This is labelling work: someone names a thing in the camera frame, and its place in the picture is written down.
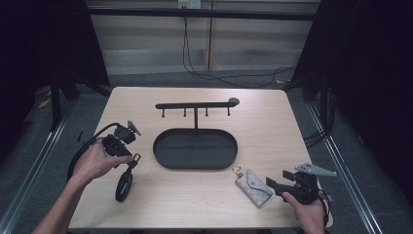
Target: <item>electrical cable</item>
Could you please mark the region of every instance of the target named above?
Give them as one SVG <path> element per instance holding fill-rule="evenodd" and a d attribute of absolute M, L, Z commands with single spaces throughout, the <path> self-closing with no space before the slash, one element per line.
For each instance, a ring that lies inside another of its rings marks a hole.
<path fill-rule="evenodd" d="M 329 136 L 331 133 L 331 130 L 334 125 L 334 113 L 335 113 L 335 108 L 336 108 L 336 100 L 334 98 L 334 95 L 328 90 L 328 117 L 327 117 L 327 125 L 325 126 L 325 130 L 314 133 L 310 136 L 304 137 L 304 141 L 306 141 L 306 147 L 307 149 L 313 147 L 314 145 L 318 144 L 320 141 L 324 140 L 326 137 Z"/>
<path fill-rule="evenodd" d="M 226 83 L 226 84 L 229 84 L 229 85 L 232 85 L 232 86 L 236 86 L 236 87 L 240 87 L 240 88 L 245 88 L 245 89 L 260 89 L 260 88 L 265 88 L 267 86 L 272 85 L 274 83 L 276 74 L 280 74 L 280 73 L 285 72 L 286 70 L 289 70 L 289 69 L 295 69 L 295 67 L 296 67 L 296 65 L 293 65 L 293 66 L 290 66 L 290 67 L 280 67 L 280 68 L 275 69 L 272 73 L 258 74 L 258 75 L 230 75 L 230 76 L 217 77 L 217 76 L 213 76 L 213 75 L 209 75 L 209 74 L 199 73 L 194 69 L 194 66 L 192 65 L 190 53 L 189 53 L 190 49 L 189 49 L 189 40 L 188 40 L 188 25 L 187 25 L 187 19 L 186 18 L 184 18 L 184 26 L 185 26 L 185 31 L 184 31 L 183 50 L 182 50 L 182 63 L 183 63 L 183 66 L 184 66 L 186 71 L 188 71 L 190 74 L 198 76 L 201 79 L 205 79 L 205 80 L 209 80 L 209 81 L 219 80 L 223 83 Z M 189 69 L 186 66 L 185 51 L 186 51 L 186 56 L 188 58 L 188 62 L 189 62 L 189 65 L 190 65 L 191 69 Z M 272 78 L 268 83 L 266 83 L 264 85 L 260 85 L 260 86 L 254 86 L 254 87 L 238 85 L 238 84 L 235 84 L 235 83 L 232 83 L 232 82 L 229 82 L 229 81 L 225 80 L 225 79 L 229 79 L 229 78 L 238 78 L 238 77 L 265 77 L 265 76 L 272 76 Z"/>

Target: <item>person's left hand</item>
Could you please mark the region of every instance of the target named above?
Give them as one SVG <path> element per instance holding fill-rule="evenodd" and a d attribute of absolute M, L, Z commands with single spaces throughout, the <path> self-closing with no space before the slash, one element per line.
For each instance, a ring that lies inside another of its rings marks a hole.
<path fill-rule="evenodd" d="M 80 157 L 73 170 L 73 176 L 79 177 L 86 184 L 93 179 L 107 174 L 113 167 L 132 161 L 131 155 L 110 156 L 104 151 L 101 139 L 94 142 Z"/>

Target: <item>key ring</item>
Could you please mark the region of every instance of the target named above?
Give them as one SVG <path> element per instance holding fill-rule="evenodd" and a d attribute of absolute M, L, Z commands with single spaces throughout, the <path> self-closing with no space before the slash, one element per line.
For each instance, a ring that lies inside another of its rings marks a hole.
<path fill-rule="evenodd" d="M 236 175 L 239 175 L 241 173 L 241 166 L 240 165 L 234 165 L 233 166 L 233 173 Z"/>

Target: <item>metal rail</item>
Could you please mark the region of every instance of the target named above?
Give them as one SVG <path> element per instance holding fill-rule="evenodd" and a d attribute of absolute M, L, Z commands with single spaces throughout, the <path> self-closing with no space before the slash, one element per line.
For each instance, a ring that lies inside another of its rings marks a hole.
<path fill-rule="evenodd" d="M 75 101 L 72 101 L 63 119 L 56 126 L 55 130 L 49 133 L 49 136 L 45 144 L 43 145 L 43 148 L 40 150 L 40 153 L 38 154 L 36 161 L 31 167 L 26 178 L 24 179 L 24 182 L 21 185 L 18 193 L 16 194 L 12 203 L 9 205 L 9 207 L 5 211 L 4 215 L 1 217 L 0 219 L 0 233 L 1 234 L 12 233 L 13 229 L 15 228 L 15 225 L 18 222 L 19 216 L 21 215 L 21 212 L 23 211 L 24 206 L 26 205 L 30 197 L 30 194 L 34 188 L 34 185 L 38 177 L 40 176 L 43 168 L 45 167 L 49 159 L 49 156 L 51 155 L 52 150 L 54 149 L 58 139 L 60 138 L 61 132 L 63 131 L 64 126 L 66 124 L 66 120 L 68 116 L 70 115 L 75 103 L 76 103 Z"/>
<path fill-rule="evenodd" d="M 315 107 L 314 104 L 309 105 L 310 112 L 313 116 L 313 119 L 317 125 L 317 128 L 319 129 L 320 132 L 325 131 L 321 120 L 319 119 L 319 111 Z M 346 165 L 345 160 L 343 159 L 340 151 L 337 148 L 336 143 L 334 142 L 333 138 L 331 136 L 327 136 L 324 139 L 325 146 L 327 147 L 331 158 L 333 159 L 333 162 L 335 166 L 337 167 L 337 170 L 339 171 L 341 178 L 343 179 L 343 182 L 347 188 L 347 190 L 350 193 L 350 196 L 353 199 L 353 202 L 355 203 L 355 206 L 358 210 L 358 213 L 360 214 L 360 217 L 362 221 L 364 222 L 365 227 L 367 228 L 368 233 L 371 234 L 382 234 L 383 231 L 380 228 L 380 225 L 374 216 L 374 213 L 371 211 L 370 206 L 364 199 L 364 196 L 362 195 L 361 191 L 359 190 L 356 181 L 354 180 L 352 173 L 350 172 L 349 168 Z"/>
<path fill-rule="evenodd" d="M 181 18 L 220 18 L 249 20 L 333 20 L 340 16 L 320 15 L 311 13 L 280 13 L 280 12 L 248 12 L 202 9 L 169 9 L 169 8 L 121 8 L 121 7 L 29 7 L 31 10 L 47 13 L 87 14 L 100 16 L 133 16 L 133 17 L 181 17 Z"/>

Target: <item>wooden table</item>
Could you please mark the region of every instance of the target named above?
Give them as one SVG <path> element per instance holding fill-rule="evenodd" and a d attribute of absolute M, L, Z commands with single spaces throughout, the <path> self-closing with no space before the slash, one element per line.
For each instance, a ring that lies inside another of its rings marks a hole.
<path fill-rule="evenodd" d="M 162 110 L 166 102 L 217 102 L 238 98 L 231 108 L 199 110 L 199 128 L 222 129 L 238 142 L 234 164 L 251 169 L 262 181 L 268 176 L 293 184 L 282 170 L 311 162 L 290 104 L 283 91 L 242 89 L 116 88 L 97 130 L 132 119 L 142 136 L 127 145 L 142 158 L 132 171 L 133 185 L 125 202 L 115 200 L 122 165 L 94 180 L 85 190 L 70 228 L 277 228 L 299 226 L 293 209 L 273 195 L 256 208 L 236 185 L 231 167 L 221 171 L 173 171 L 155 159 L 153 143 L 171 128 L 193 128 L 192 110 Z"/>

